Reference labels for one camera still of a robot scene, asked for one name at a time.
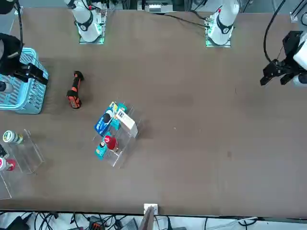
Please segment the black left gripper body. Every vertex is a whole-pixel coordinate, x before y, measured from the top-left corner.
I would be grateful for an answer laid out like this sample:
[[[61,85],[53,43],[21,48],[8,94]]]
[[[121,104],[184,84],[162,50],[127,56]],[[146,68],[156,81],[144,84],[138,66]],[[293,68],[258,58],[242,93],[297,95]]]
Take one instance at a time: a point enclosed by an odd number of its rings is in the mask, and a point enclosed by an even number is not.
[[[301,71],[303,68],[294,60],[300,42],[300,36],[303,31],[290,31],[283,39],[283,48],[285,59],[281,61],[280,67],[282,72]]]

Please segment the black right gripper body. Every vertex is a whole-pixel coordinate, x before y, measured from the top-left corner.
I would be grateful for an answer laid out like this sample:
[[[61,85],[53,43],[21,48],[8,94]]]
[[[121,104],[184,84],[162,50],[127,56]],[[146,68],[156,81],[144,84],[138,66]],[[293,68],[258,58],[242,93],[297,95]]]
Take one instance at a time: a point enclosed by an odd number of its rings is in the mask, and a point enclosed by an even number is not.
[[[0,73],[12,75],[20,66],[23,43],[15,36],[0,34]]]

